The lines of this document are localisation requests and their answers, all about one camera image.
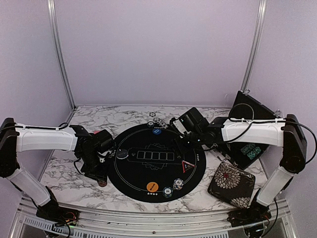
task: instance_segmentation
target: purple wall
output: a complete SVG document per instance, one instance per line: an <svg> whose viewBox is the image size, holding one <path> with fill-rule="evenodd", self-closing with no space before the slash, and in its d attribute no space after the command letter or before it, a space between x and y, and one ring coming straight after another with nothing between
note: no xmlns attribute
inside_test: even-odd
<svg viewBox="0 0 317 238"><path fill-rule="evenodd" d="M267 2L265 26L249 89L271 109L295 114L317 133L317 2ZM308 157L314 141L306 133ZM281 158L272 150L263 159L270 174ZM317 237L317 158L285 191L299 236Z"/></svg>
<svg viewBox="0 0 317 238"><path fill-rule="evenodd" d="M46 1L0 0L0 121L58 125L70 113L62 84ZM18 154L18 161L38 176L47 151ZM20 201L18 192L0 178L0 231L7 237Z"/></svg>
<svg viewBox="0 0 317 238"><path fill-rule="evenodd" d="M259 1L55 2L77 104L232 105Z"/></svg>

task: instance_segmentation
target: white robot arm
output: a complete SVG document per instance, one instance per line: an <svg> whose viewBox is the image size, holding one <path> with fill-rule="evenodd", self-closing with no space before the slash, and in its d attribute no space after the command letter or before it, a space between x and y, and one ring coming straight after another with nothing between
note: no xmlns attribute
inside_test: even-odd
<svg viewBox="0 0 317 238"><path fill-rule="evenodd" d="M106 184L107 164L100 157L114 146L106 130L88 133L82 126L38 127L15 123L7 118L0 127L0 177L11 181L29 195L41 209L39 217L60 222L69 209L59 207L49 188L39 183L16 159L16 152L27 150L74 151L84 161L81 171L85 176Z"/></svg>
<svg viewBox="0 0 317 238"><path fill-rule="evenodd" d="M215 143L251 142L283 147L279 166L258 191L250 208L229 213L233 219L228 220L233 227L258 222L264 217L273 199L306 164L307 141L294 115L271 120L219 117L209 123L192 108L180 118L172 119L171 125L180 134L174 140L174 148L180 154L201 145L212 148Z"/></svg>

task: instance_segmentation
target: poker mat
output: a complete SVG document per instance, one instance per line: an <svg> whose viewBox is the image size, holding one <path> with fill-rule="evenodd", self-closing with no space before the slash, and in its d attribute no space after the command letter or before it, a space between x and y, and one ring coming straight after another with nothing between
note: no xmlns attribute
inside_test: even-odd
<svg viewBox="0 0 317 238"><path fill-rule="evenodd" d="M116 156L108 177L125 195L139 201L169 202L185 196L201 181L206 169L204 151L177 156L172 140L179 136L170 126L134 126L115 138Z"/></svg>

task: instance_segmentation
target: metal corner post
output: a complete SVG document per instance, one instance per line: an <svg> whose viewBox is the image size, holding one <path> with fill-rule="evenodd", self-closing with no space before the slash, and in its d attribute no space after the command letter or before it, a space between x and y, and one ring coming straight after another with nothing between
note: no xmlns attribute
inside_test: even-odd
<svg viewBox="0 0 317 238"><path fill-rule="evenodd" d="M55 51L58 59L59 69L62 76L63 84L65 87L66 95L68 102L71 106L72 110L76 109L76 105L74 102L74 97L71 92L70 84L67 77L67 72L65 68L65 63L63 59L63 54L61 50L61 44L59 40L59 33L58 33L58 27L57 27L57 19L56 19L56 12L55 12L55 2L54 0L48 0L48 8L49 8L49 16L50 16L50 22L51 22L51 28L52 28L52 34L53 34L53 41L55 46Z"/></svg>
<svg viewBox="0 0 317 238"><path fill-rule="evenodd" d="M263 25L264 25L266 2L267 2L266 0L260 0L260 3L259 3L259 11L258 11L258 17L257 17L256 28L255 28L255 32L254 32L250 57L249 57L248 65L246 68L246 72L244 74L243 82L241 85L242 92L245 92L248 89L253 65L254 65L254 62L256 59L257 52L259 50L260 40L261 40L261 35L262 35Z"/></svg>

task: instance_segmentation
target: marble table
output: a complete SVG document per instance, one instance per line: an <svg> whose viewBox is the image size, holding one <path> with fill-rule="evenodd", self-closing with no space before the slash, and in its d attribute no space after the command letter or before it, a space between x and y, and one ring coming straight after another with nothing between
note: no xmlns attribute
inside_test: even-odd
<svg viewBox="0 0 317 238"><path fill-rule="evenodd" d="M114 137L124 130L156 117L168 122L172 117L179 117L190 107L153 107L153 106L118 106L118 107L79 107L71 124L84 126L89 132L107 129ZM221 108L198 108L209 120L214 117L227 116L229 110ZM220 164L215 152L207 152L206 172L199 185L186 196L165 203L146 203L133 200L118 191L108 179L106 187L77 173L73 161L73 152L55 151L42 176L41 183L50 187L57 200L62 203L113 211L150 212L150 213L183 213L211 210L233 209L231 205L207 193L212 176ZM257 160L246 171L256 176L255 191L263 186L267 178L262 165Z"/></svg>

